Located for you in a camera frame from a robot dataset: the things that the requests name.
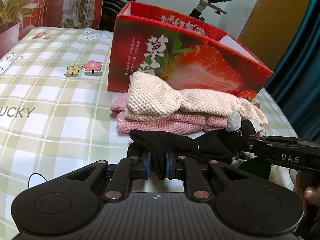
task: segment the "strawberry box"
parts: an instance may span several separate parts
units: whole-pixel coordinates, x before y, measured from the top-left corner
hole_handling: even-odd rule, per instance
[[[157,75],[177,90],[212,89],[250,101],[273,73],[225,31],[130,1],[116,18],[108,90],[126,92],[134,71]]]

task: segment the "teal curtain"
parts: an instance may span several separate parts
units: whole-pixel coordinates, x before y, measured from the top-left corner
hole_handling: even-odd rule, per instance
[[[320,130],[320,0],[310,0],[301,25],[265,85],[299,137]]]

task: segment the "plaid bedsheet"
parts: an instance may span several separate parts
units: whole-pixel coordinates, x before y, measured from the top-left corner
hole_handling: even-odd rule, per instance
[[[36,28],[0,62],[0,240],[18,232],[11,204],[33,172],[49,180],[97,160],[126,157],[131,139],[117,133],[109,109],[121,95],[107,91],[111,41],[112,33],[92,29]],[[296,136],[264,89],[256,100],[269,120],[266,135]],[[271,181],[293,188],[288,169],[272,173]],[[134,188],[183,191],[181,181],[155,177]]]

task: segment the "black cable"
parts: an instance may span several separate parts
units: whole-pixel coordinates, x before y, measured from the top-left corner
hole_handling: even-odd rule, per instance
[[[45,180],[45,182],[47,182],[47,179],[43,175],[41,175],[40,173],[35,172],[35,173],[32,173],[30,175],[29,179],[28,179],[28,188],[30,188],[30,179],[31,179],[32,175],[35,175],[35,174],[40,175]]]

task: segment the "human hand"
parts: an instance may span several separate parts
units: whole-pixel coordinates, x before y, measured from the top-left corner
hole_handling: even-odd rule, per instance
[[[294,185],[293,191],[301,198],[305,212],[309,202],[320,205],[320,181],[316,174],[298,171]]]

